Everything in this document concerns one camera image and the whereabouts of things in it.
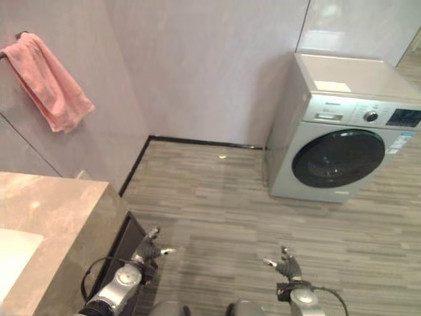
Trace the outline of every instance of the washing machine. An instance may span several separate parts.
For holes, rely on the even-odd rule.
[[[420,121],[421,93],[389,64],[297,53],[264,150],[269,193],[344,202]]]

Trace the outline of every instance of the towel rack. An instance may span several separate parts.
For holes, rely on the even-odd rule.
[[[29,33],[27,31],[19,32],[15,35],[16,40],[19,40],[23,33]],[[5,58],[6,54],[4,52],[0,52],[0,59]]]

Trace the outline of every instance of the sticker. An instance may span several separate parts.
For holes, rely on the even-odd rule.
[[[386,150],[386,153],[388,153],[390,155],[395,155],[398,152],[399,152],[399,149],[387,149]]]
[[[337,92],[351,92],[349,86],[343,82],[334,81],[314,81],[317,89],[325,91],[337,91]]]
[[[403,132],[400,136],[396,138],[396,140],[389,146],[389,148],[386,150],[386,153],[389,154],[396,154],[405,146],[405,144],[414,137],[413,133],[410,132]]]

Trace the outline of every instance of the baseboard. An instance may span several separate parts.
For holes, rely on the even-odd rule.
[[[234,144],[234,143],[225,143],[225,142],[211,142],[208,140],[190,140],[188,138],[176,138],[176,137],[167,137],[167,136],[150,136],[150,138],[151,140],[156,140],[158,142],[171,142],[171,143],[206,145],[206,146],[224,146],[224,147],[257,149],[257,150],[262,149],[262,147],[257,147],[253,145],[243,145],[243,144]]]
[[[127,175],[127,178],[125,179],[123,185],[121,186],[120,191],[118,192],[119,196],[123,196],[124,192],[126,191],[130,180],[133,178],[134,173],[136,172],[137,166],[139,166],[143,155],[146,152],[146,149],[149,146],[149,143],[151,140],[155,140],[157,142],[171,142],[171,143],[181,143],[181,144],[194,144],[194,145],[207,145],[207,146],[224,146],[224,147],[233,147],[233,148],[243,148],[243,149],[255,149],[255,150],[261,150],[262,147],[257,147],[253,145],[243,145],[243,144],[234,144],[234,143],[225,143],[225,142],[210,142],[207,140],[190,140],[187,138],[176,138],[176,137],[168,137],[168,136],[154,136],[149,135],[149,137],[146,139],[145,144],[143,145],[139,155],[137,156],[137,159]]]
[[[121,186],[120,191],[118,191],[118,195],[119,196],[123,196],[124,192],[126,191],[130,180],[133,178],[134,173],[136,172],[137,166],[139,166],[140,161],[143,158],[143,155],[145,155],[147,146],[149,146],[149,142],[151,141],[151,136],[148,136],[148,138],[146,139],[146,142],[144,143],[139,155],[136,158],[136,161],[134,162],[134,165],[132,167],[132,169],[130,170],[129,174],[127,175],[125,181],[123,182],[123,185]]]

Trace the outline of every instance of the cable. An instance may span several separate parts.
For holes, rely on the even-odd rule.
[[[324,286],[311,286],[312,290],[320,290],[320,291],[325,291],[325,292],[329,292],[331,294],[333,294],[342,304],[343,309],[345,310],[345,315],[349,316],[348,313],[348,307],[347,304],[345,303],[345,301],[343,300],[343,298],[339,295],[338,292],[336,292],[335,290],[332,290],[330,288],[325,288]]]
[[[89,268],[87,268],[84,277],[82,278],[82,281],[80,282],[80,292],[82,293],[82,297],[85,301],[85,304],[87,303],[88,300],[90,300],[92,297],[88,297],[87,296],[87,292],[86,292],[86,287],[85,287],[85,280],[87,278],[87,276],[91,273],[92,268],[98,263],[101,262],[102,260],[112,260],[115,259],[115,257],[102,257],[99,258],[97,260],[95,260],[90,266]],[[121,263],[129,263],[129,261],[123,260],[123,259],[117,259],[119,262]]]

